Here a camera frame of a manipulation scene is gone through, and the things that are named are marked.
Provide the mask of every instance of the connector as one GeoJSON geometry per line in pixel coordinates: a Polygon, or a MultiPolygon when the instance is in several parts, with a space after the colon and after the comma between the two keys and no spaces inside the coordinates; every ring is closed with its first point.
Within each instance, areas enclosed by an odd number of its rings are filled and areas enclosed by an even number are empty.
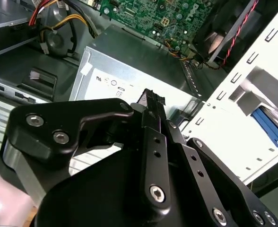
{"type": "Polygon", "coordinates": [[[40,43],[41,49],[43,50],[44,54],[49,54],[49,48],[46,43],[40,43]]]}

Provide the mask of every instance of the black wire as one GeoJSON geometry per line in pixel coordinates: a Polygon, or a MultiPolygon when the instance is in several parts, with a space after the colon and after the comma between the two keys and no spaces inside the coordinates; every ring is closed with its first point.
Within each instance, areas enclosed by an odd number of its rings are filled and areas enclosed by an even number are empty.
{"type": "Polygon", "coordinates": [[[72,9],[77,11],[84,18],[84,20],[85,20],[85,22],[87,24],[87,27],[88,27],[88,32],[95,39],[96,38],[96,34],[95,34],[94,30],[92,29],[89,21],[87,20],[86,14],[82,10],[82,8],[80,8],[78,5],[76,5],[75,3],[73,3],[73,2],[71,2],[69,0],[63,0],[63,2],[66,3],[68,6],[72,7],[72,9]]]}
{"type": "MultiPolygon", "coordinates": [[[[71,10],[67,10],[67,15],[71,15],[72,12],[71,10]]],[[[72,20],[69,20],[69,26],[71,27],[71,31],[72,31],[72,37],[71,37],[71,41],[73,43],[73,46],[72,46],[72,49],[69,49],[68,50],[68,53],[74,53],[75,50],[76,50],[76,47],[77,47],[77,34],[76,34],[76,29],[75,29],[75,26],[74,26],[74,23],[72,20]]]]}

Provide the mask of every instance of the blue latch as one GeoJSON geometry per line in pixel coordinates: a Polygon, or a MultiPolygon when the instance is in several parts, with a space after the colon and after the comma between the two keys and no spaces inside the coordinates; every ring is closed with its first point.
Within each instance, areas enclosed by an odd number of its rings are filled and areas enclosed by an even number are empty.
{"type": "Polygon", "coordinates": [[[278,147],[278,126],[263,112],[262,107],[252,113],[252,117],[266,131],[271,141],[278,147]]]}

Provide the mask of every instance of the green circuit board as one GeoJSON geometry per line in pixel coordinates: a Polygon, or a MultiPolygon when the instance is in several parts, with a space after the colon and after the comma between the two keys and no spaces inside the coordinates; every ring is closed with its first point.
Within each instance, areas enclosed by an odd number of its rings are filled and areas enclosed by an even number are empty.
{"type": "Polygon", "coordinates": [[[189,45],[209,15],[213,0],[81,0],[131,29],[185,56],[189,45]]]}

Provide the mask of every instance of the cable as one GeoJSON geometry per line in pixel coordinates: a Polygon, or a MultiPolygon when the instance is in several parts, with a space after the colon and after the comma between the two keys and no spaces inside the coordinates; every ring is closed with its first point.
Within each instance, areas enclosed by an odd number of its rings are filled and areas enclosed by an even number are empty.
{"type": "Polygon", "coordinates": [[[257,6],[257,4],[258,4],[258,2],[259,2],[259,0],[255,0],[253,6],[252,6],[251,9],[249,10],[249,12],[245,15],[244,20],[242,21],[241,25],[238,27],[238,30],[237,30],[235,36],[233,37],[232,43],[231,43],[231,45],[230,45],[230,47],[229,47],[229,49],[228,49],[228,51],[227,51],[227,54],[226,54],[226,56],[225,56],[225,58],[224,58],[224,60],[223,60],[223,63],[222,63],[222,65],[221,65],[221,67],[222,67],[223,65],[226,64],[226,60],[227,60],[227,58],[229,57],[230,52],[231,52],[233,46],[235,45],[235,41],[236,41],[237,37],[239,36],[239,34],[240,34],[240,32],[241,32],[241,30],[242,30],[242,28],[243,28],[243,25],[247,22],[247,19],[248,19],[250,13],[254,11],[254,9],[256,8],[256,6],[257,6]]]}
{"type": "Polygon", "coordinates": [[[64,18],[61,22],[59,22],[58,24],[54,25],[53,27],[49,27],[49,26],[46,26],[44,27],[43,29],[40,30],[40,39],[41,39],[41,42],[43,43],[44,42],[44,38],[43,38],[43,34],[44,34],[44,31],[45,30],[51,30],[51,31],[54,31],[54,30],[58,30],[59,28],[61,28],[62,26],[64,26],[69,20],[72,20],[72,19],[78,19],[78,20],[81,20],[82,23],[84,23],[85,25],[86,22],[84,21],[83,17],[78,15],[78,14],[71,14],[69,16],[67,16],[66,18],[64,18]]]}
{"type": "MultiPolygon", "coordinates": [[[[52,5],[56,1],[58,1],[58,0],[42,0],[32,14],[31,19],[29,21],[29,26],[32,26],[36,23],[37,15],[39,14],[39,12],[41,12],[41,10],[52,5]]],[[[93,24],[92,20],[88,18],[88,16],[84,13],[84,11],[78,5],[76,5],[75,3],[73,3],[69,0],[62,0],[62,1],[64,3],[66,3],[68,6],[70,6],[71,8],[73,8],[75,11],[77,11],[82,16],[83,20],[85,21],[85,24],[88,27],[89,33],[91,34],[91,36],[93,38],[96,38],[98,36],[97,29],[94,25],[92,25],[93,24]]]]}
{"type": "MultiPolygon", "coordinates": [[[[72,15],[72,12],[70,9],[67,10],[67,15],[70,16],[72,15]]],[[[71,32],[72,32],[72,37],[71,37],[71,42],[73,43],[72,49],[68,49],[68,53],[73,54],[76,51],[76,47],[77,47],[77,33],[76,33],[76,29],[74,26],[74,23],[72,20],[69,21],[69,26],[71,28],[71,32]]]]}
{"type": "Polygon", "coordinates": [[[90,22],[88,21],[86,14],[84,13],[84,11],[82,10],[82,8],[80,8],[78,5],[76,5],[75,3],[69,1],[69,0],[63,0],[64,3],[66,3],[68,6],[70,6],[72,9],[74,9],[75,11],[77,11],[85,20],[87,27],[88,27],[88,32],[91,34],[92,38],[96,38],[98,34],[95,33],[95,31],[92,29],[92,26],[90,24],[90,22]]]}
{"type": "Polygon", "coordinates": [[[168,48],[169,53],[170,53],[172,56],[174,56],[175,58],[179,59],[180,61],[190,61],[190,60],[191,60],[191,59],[189,59],[189,58],[186,58],[186,57],[184,58],[184,57],[182,57],[179,51],[175,51],[175,50],[171,47],[171,45],[169,44],[169,39],[165,39],[165,40],[164,40],[164,44],[165,44],[165,46],[168,48]]]}
{"type": "Polygon", "coordinates": [[[44,8],[49,7],[50,5],[54,4],[54,3],[57,2],[57,1],[58,1],[58,0],[53,0],[53,1],[49,2],[49,3],[47,3],[47,4],[44,6],[44,8]]]}

